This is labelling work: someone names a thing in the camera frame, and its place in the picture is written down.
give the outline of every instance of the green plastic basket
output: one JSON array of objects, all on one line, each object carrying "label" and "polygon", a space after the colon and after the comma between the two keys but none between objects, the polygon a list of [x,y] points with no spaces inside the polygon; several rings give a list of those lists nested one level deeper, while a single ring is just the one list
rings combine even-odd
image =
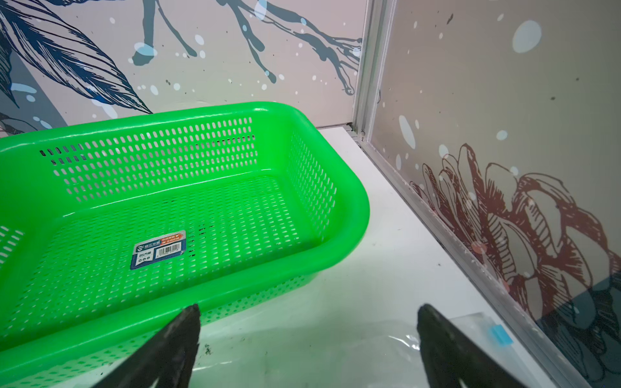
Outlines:
[{"label": "green plastic basket", "polygon": [[[299,287],[369,220],[358,178],[283,104],[2,138],[0,166],[0,385],[124,357],[193,303],[207,323]],[[132,269],[171,234],[181,255]]]}]

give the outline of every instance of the wall mural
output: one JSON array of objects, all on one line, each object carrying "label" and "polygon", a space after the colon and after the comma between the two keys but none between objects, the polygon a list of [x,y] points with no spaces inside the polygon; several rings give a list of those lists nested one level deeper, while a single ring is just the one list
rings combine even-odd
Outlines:
[{"label": "wall mural", "polygon": [[[316,54],[316,60],[328,61],[332,64],[336,78],[342,85],[342,91],[347,96],[354,94],[355,79],[352,77],[355,77],[358,71],[361,38],[333,37],[321,31],[307,18],[265,0],[257,1],[254,7],[241,0],[212,1],[232,12],[254,62],[272,84],[283,81],[284,76],[282,74],[277,76],[262,61],[261,53],[265,51],[266,46],[258,34],[254,33],[248,18],[256,17],[262,23],[294,37],[300,41],[300,48],[302,47],[301,42],[309,44]],[[18,56],[45,77],[92,100],[95,106],[103,107],[109,117],[117,116],[116,113],[113,113],[115,112],[113,106],[135,110],[136,114],[152,113],[152,109],[138,96],[124,72],[117,67],[115,60],[102,51],[91,38],[63,20],[46,5],[84,7],[85,5],[78,3],[85,2],[89,1],[0,0],[0,91],[17,108],[21,107],[15,99],[14,93],[16,91],[30,93],[28,94],[28,101],[35,101],[33,94],[37,92],[36,88],[15,82],[12,79],[12,68],[15,63],[12,57]],[[135,53],[131,58],[128,58],[128,62],[133,64],[135,68],[161,60],[157,57],[158,53],[155,48],[154,25],[156,17],[161,17],[169,33],[184,48],[183,58],[205,58],[209,56],[209,53],[205,53],[204,50],[197,52],[192,44],[188,43],[187,38],[182,36],[182,33],[173,25],[174,22],[167,17],[160,0],[143,0],[142,5],[144,40],[134,45]],[[197,45],[204,45],[205,41],[201,35],[196,34],[193,38]],[[174,89],[179,89],[178,84],[174,85]],[[159,93],[154,85],[151,85],[150,90],[154,95]],[[9,135],[52,127],[46,121],[41,122],[41,119],[34,119],[43,128],[35,127],[36,123],[14,117],[4,108],[2,110],[0,112],[1,129]]]},{"label": "wall mural", "polygon": [[612,301],[621,302],[621,258],[608,249],[597,218],[553,176],[516,179],[496,163],[482,173],[468,144],[457,158],[446,154],[442,166],[435,175],[423,164],[424,183],[410,187],[583,376],[599,382],[619,373],[620,317]]},{"label": "wall mural", "polygon": [[593,387],[621,387],[619,12],[400,1],[369,131]]}]

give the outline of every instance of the red flower drawing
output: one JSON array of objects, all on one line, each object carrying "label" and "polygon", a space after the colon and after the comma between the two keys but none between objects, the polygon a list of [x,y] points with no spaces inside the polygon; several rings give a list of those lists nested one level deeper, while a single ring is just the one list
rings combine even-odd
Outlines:
[{"label": "red flower drawing", "polygon": [[621,373],[621,259],[599,221],[545,174],[517,179],[472,148],[410,186],[590,381]]}]

